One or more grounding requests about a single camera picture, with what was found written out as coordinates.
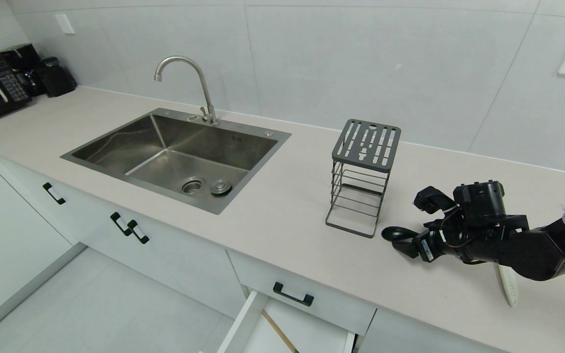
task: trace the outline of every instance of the faucet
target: faucet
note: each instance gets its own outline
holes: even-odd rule
[[[204,73],[202,72],[202,69],[200,69],[200,66],[197,63],[195,63],[193,60],[191,60],[190,58],[186,58],[184,56],[169,56],[168,58],[164,58],[163,61],[161,61],[159,65],[156,67],[156,72],[154,73],[154,81],[161,82],[163,80],[161,74],[163,73],[164,67],[166,67],[167,64],[170,62],[188,63],[189,65],[191,65],[191,67],[195,69],[195,71],[198,73],[198,76],[200,77],[200,83],[202,84],[202,90],[204,91],[204,98],[206,99],[206,107],[208,109],[208,114],[207,114],[206,110],[204,110],[204,107],[200,107],[202,114],[204,114],[202,120],[204,120],[204,122],[211,123],[211,125],[217,124],[219,119],[215,115],[215,108],[213,108],[213,103],[210,102],[210,95],[208,94],[208,87],[206,86]]]

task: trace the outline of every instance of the drain strainer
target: drain strainer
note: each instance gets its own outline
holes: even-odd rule
[[[192,178],[182,185],[182,192],[187,195],[192,195],[198,192],[202,188],[201,179]]]
[[[219,179],[213,185],[211,185],[210,192],[216,196],[222,196],[224,194],[228,194],[228,192],[232,189],[232,183],[226,181],[224,179]]]

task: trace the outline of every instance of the countertop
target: countertop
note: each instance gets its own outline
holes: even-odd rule
[[[366,239],[324,223],[336,130],[218,111],[222,119],[292,134],[220,215],[60,158],[157,107],[199,112],[192,105],[85,87],[59,98],[40,98],[0,118],[0,156],[471,340],[515,353],[565,352],[565,276],[543,283],[518,277],[520,298],[511,308],[495,265],[466,266],[450,256],[426,264],[399,254],[380,237],[386,226],[422,230],[422,223],[440,217],[411,204],[422,188],[433,185],[451,195],[460,183],[488,179],[504,184],[507,213],[526,214],[532,227],[543,226],[562,215],[565,172],[400,143],[378,235]]]

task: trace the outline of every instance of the chopstick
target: chopstick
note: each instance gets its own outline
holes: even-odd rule
[[[287,336],[284,334],[284,332],[281,330],[281,328],[278,327],[276,322],[274,322],[274,320],[272,320],[272,318],[269,316],[269,314],[265,310],[263,310],[263,316],[265,317],[265,319],[267,319],[269,324],[273,327],[274,331],[276,331],[276,333],[278,333],[278,336],[280,336],[280,338],[284,341],[284,343],[287,344],[287,347],[289,347],[289,349],[291,349],[292,353],[300,353],[298,351],[298,349],[296,349],[296,347],[287,338]]]

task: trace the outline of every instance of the cabinet handle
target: cabinet handle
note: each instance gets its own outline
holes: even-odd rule
[[[148,241],[150,241],[148,236],[143,234],[143,230],[141,230],[141,227],[139,227],[139,224],[134,219],[132,221],[128,222],[128,229],[132,230],[132,233],[134,234],[136,239],[139,239],[141,244],[145,244]]]
[[[312,295],[310,294],[305,294],[305,299],[304,300],[300,300],[297,299],[295,297],[292,297],[289,294],[285,294],[283,293],[283,284],[280,282],[276,282],[276,284],[274,284],[274,293],[278,294],[278,295],[282,295],[283,297],[287,298],[287,299],[291,299],[296,303],[300,303],[304,306],[311,306],[311,304],[313,304],[313,299],[315,299]]]
[[[123,219],[121,219],[121,215],[119,213],[115,212],[114,214],[111,214],[110,219],[112,219],[115,226],[117,226],[117,228],[121,230],[121,233],[123,233],[126,237],[132,234],[132,230],[126,226],[126,223],[124,223]]]
[[[65,199],[60,197],[59,194],[56,193],[56,190],[50,191],[50,188],[52,188],[52,185],[50,183],[43,184],[43,188],[45,189],[45,191],[47,191],[47,194],[49,194],[49,196],[51,196],[51,198],[54,199],[56,203],[58,203],[58,205],[62,205],[63,203],[67,202],[65,201]]]

